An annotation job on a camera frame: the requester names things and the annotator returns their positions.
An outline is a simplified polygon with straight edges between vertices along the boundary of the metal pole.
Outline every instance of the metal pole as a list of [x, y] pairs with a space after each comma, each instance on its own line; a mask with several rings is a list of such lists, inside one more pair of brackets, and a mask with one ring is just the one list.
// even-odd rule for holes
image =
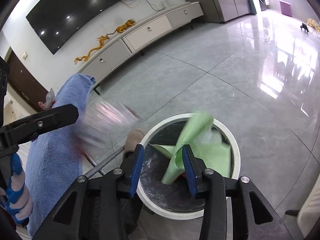
[[[95, 162], [95, 160], [91, 157], [91, 155], [89, 153], [87, 153], [86, 151], [84, 151], [84, 157], [89, 161], [89, 163], [91, 163], [91, 165], [93, 167], [97, 166], [97, 163]], [[104, 176], [106, 175], [106, 173], [103, 170], [100, 170], [99, 173]]]
[[97, 164], [95, 167], [93, 167], [91, 170], [89, 170], [85, 176], [90, 179], [94, 174], [99, 172], [104, 166], [106, 166], [109, 162], [111, 162], [112, 159], [114, 159], [116, 156], [118, 156], [122, 151], [124, 150], [124, 146], [122, 146], [119, 150], [108, 156], [105, 160]]

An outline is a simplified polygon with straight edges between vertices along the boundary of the blue and white glove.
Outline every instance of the blue and white glove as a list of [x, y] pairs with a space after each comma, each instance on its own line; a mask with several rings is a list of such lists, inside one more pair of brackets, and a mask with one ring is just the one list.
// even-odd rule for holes
[[4, 202], [2, 197], [0, 205], [13, 217], [14, 222], [20, 225], [31, 215], [33, 202], [25, 185], [26, 176], [19, 155], [14, 153], [11, 157], [1, 158], [0, 169], [7, 186], [5, 191], [0, 187], [0, 198], [1, 195], [6, 195], [7, 198]]

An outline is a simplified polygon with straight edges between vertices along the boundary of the black toy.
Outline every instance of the black toy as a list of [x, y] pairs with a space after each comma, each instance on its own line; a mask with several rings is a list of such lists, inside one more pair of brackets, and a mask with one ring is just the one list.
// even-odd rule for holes
[[305, 23], [302, 23], [302, 25], [300, 26], [301, 30], [302, 28], [304, 28], [304, 31], [307, 31], [307, 33], [309, 32], [308, 26]]

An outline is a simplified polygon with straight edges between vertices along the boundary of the tv stand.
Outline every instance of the tv stand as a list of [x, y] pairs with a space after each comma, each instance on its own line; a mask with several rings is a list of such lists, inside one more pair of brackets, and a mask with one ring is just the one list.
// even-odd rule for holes
[[129, 58], [138, 52], [144, 55], [145, 47], [203, 15], [199, 2], [186, 2], [156, 12], [109, 40], [77, 73], [93, 76], [97, 81], [93, 90], [99, 94], [100, 83]]

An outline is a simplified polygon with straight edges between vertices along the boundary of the metal bolt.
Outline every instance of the metal bolt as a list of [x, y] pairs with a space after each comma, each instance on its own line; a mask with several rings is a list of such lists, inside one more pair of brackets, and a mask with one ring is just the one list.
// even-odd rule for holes
[[240, 178], [240, 180], [241, 180], [243, 183], [248, 183], [248, 182], [250, 181], [250, 179], [249, 179], [248, 177], [246, 177], [246, 176], [242, 176], [242, 177]]
[[119, 174], [122, 173], [122, 170], [121, 170], [120, 168], [115, 168], [112, 172], [113, 172], [113, 174], [115, 174], [115, 175], [119, 175]]
[[208, 174], [208, 175], [211, 175], [211, 174], [214, 173], [214, 170], [213, 170], [213, 169], [210, 169], [210, 168], [206, 168], [206, 169], [204, 169], [204, 173], [205, 173], [205, 174]]
[[84, 182], [86, 180], [86, 176], [79, 176], [78, 178], [77, 178], [77, 181], [79, 182], [79, 183], [82, 183], [82, 182]]

